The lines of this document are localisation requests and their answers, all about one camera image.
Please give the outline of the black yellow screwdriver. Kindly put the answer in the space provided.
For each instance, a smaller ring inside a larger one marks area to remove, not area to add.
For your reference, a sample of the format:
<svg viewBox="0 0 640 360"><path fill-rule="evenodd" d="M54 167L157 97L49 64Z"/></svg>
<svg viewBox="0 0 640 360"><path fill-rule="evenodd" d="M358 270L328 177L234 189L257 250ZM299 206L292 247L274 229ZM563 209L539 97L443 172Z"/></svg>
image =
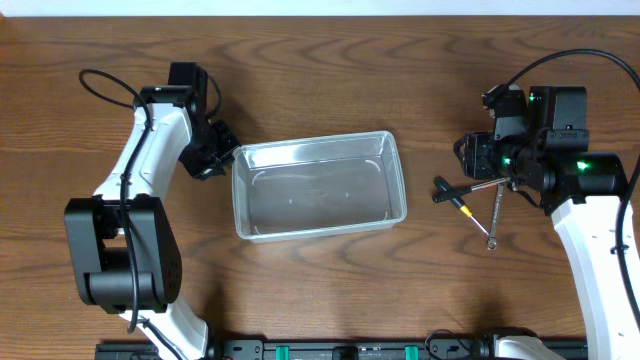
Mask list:
<svg viewBox="0 0 640 360"><path fill-rule="evenodd" d="M438 176L434 179L434 185L438 189L438 193L433 196L433 201L437 202L436 198L440 195L444 195L445 193L452 190L451 185L441 176ZM471 210L466 205L465 201L461 196L450 198L449 201L462 213L464 213L485 235L489 235L487 229L474 217Z"/></svg>

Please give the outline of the small black-handled hammer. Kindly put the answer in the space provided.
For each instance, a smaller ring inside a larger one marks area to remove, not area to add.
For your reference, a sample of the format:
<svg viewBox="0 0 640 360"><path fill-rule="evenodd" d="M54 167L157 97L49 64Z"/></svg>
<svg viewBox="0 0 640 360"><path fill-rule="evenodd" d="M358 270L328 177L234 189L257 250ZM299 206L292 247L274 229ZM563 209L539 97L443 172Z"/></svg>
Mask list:
<svg viewBox="0 0 640 360"><path fill-rule="evenodd" d="M446 179L438 176L434 179L434 185L437 188L437 192L433 195L432 199L435 203L450 201L450 200L453 200L454 198L462 197L474 191L497 186L500 184L505 184L508 181L509 181L508 178L499 178L499 179L494 179L494 180L490 180L487 182L482 182L482 183L474 184L470 186L453 187L448 183Z"/></svg>

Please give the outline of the silver combination wrench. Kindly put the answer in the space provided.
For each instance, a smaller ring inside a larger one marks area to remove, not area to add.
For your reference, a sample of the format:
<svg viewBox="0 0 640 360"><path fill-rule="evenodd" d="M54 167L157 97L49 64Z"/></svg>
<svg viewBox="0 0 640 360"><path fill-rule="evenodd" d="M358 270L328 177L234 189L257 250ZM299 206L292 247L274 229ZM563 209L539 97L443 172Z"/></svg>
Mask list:
<svg viewBox="0 0 640 360"><path fill-rule="evenodd" d="M497 249L496 233L497 233L499 216L500 216L500 212L501 212L501 205L502 205L502 200L503 200L503 195L504 195L504 188L505 188L505 186L503 184L499 184L497 186L497 189L496 189L496 196L495 196L495 201L494 201L494 206L493 206L493 213L492 213L491 224L490 224L490 229L489 229L489 238L487 240L487 249L488 250L496 250Z"/></svg>

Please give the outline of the clear plastic storage box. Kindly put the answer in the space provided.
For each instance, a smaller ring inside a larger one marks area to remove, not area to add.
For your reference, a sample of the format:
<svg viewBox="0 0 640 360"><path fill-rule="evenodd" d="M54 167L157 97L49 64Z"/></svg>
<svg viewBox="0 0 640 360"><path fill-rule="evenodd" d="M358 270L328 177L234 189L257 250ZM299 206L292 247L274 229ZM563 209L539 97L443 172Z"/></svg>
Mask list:
<svg viewBox="0 0 640 360"><path fill-rule="evenodd" d="M253 243L383 230L408 214L388 131L244 145L233 156L235 228Z"/></svg>

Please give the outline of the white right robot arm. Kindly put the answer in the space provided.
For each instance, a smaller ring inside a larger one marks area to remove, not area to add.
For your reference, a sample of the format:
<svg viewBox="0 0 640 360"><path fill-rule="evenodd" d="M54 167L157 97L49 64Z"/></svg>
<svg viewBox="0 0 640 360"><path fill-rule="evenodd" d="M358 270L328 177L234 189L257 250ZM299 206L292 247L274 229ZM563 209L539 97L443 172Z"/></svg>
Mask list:
<svg viewBox="0 0 640 360"><path fill-rule="evenodd" d="M465 176L528 187L568 256L591 359L636 359L639 250L619 157L589 151L582 86L496 86L483 97L494 127L454 145Z"/></svg>

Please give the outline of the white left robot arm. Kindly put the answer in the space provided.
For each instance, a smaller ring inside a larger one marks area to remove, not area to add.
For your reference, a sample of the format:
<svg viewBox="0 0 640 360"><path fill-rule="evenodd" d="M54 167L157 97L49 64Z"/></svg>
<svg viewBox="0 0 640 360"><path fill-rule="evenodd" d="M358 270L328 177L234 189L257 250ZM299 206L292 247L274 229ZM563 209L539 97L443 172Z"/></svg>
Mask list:
<svg viewBox="0 0 640 360"><path fill-rule="evenodd" d="M142 343L99 344L98 359L221 359L224 350L181 293L182 259L164 209L174 170L197 180L224 174L239 142L217 108L215 80L194 62L174 62L165 85L146 86L126 108L134 126L107 179L64 211L81 300L122 316Z"/></svg>

